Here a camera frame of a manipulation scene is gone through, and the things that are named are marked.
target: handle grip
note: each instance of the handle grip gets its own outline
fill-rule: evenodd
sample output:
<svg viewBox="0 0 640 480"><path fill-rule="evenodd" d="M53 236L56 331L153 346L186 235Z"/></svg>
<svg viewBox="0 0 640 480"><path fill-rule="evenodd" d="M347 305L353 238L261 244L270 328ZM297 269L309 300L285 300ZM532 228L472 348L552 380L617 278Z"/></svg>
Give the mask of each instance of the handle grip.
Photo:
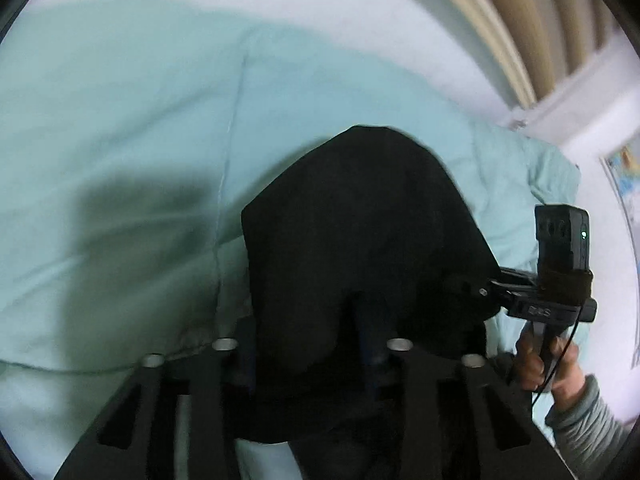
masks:
<svg viewBox="0 0 640 480"><path fill-rule="evenodd" d="M537 354L540 355L542 362L545 365L545 381L548 379L551 370L556 366L556 358L551 353L551 345L553 344L556 337L561 336L568 327L563 326L555 326L555 325L547 325L543 323L533 323L533 332L534 332L534 350ZM551 383L553 382L553 378L548 381L545 389L542 389L540 386L535 393L540 393L542 391L548 392L551 388Z"/></svg>

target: black cable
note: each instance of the black cable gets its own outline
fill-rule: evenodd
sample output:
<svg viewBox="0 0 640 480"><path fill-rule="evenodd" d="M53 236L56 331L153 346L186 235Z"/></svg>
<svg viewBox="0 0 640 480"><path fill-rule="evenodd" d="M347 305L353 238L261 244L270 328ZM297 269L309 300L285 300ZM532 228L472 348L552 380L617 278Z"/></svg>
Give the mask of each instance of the black cable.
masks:
<svg viewBox="0 0 640 480"><path fill-rule="evenodd" d="M545 382L542 383L542 386L540 387L540 391L538 392L538 394L536 395L536 398L533 400L533 402L531 404L532 408L536 405L536 402L538 402L538 399L540 398L540 395L542 395L542 393L546 390L546 387L549 386L549 383L553 380L554 375L556 374L556 370L558 370L558 367L560 366L560 363L562 362L562 358L564 357L564 354L566 354L566 351L569 349L569 346L571 346L571 342L574 340L575 333L578 330L578 323L580 323L580 316L582 315L582 308L583 307L584 307L584 303L580 306L580 310L578 311L578 317L575 320L574 329L571 331L571 335L569 336L569 341L566 342L566 345L562 349L562 353L560 354L560 357L556 361L556 364L554 365L554 367L551 369L551 373L545 379Z"/></svg>

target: poster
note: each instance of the poster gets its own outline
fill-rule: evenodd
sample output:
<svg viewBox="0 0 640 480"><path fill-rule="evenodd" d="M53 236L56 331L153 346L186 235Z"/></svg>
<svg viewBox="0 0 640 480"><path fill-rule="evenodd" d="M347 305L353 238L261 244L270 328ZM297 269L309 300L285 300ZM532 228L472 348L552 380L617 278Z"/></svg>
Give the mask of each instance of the poster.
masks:
<svg viewBox="0 0 640 480"><path fill-rule="evenodd" d="M640 133L605 159L614 186L622 202L636 254L636 272L640 283ZM634 366L640 364L640 341L636 340Z"/></svg>

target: white wall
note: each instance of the white wall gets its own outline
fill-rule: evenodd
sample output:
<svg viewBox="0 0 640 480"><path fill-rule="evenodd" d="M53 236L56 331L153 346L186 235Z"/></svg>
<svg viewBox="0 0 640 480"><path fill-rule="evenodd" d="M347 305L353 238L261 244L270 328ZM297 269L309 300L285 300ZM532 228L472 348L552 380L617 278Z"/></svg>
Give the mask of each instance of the white wall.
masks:
<svg viewBox="0 0 640 480"><path fill-rule="evenodd" d="M640 414L640 367L632 368L638 335L638 274L626 217L602 157L640 130L640 59L619 36L532 114L526 132L561 147L580 167L577 205L590 215L590 264L598 315L585 369L622 421Z"/></svg>
<svg viewBox="0 0 640 480"><path fill-rule="evenodd" d="M593 296L599 310L591 328L586 370L621 420L640 414L640 367L632 369L638 334L638 273L625 213L600 157L640 129L640 84L579 136L562 145L582 173L577 205L591 220Z"/></svg>

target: sleeve cuff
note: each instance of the sleeve cuff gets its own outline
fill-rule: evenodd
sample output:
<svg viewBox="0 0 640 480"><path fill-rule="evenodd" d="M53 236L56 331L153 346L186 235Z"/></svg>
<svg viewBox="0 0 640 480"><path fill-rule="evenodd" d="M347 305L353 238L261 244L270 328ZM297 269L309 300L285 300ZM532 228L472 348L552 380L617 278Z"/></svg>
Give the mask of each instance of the sleeve cuff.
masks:
<svg viewBox="0 0 640 480"><path fill-rule="evenodd" d="M586 386L582 398L565 412L558 412L553 406L545 418L545 424L554 431L561 431L582 420L591 412L600 398L598 381L593 375L586 377Z"/></svg>

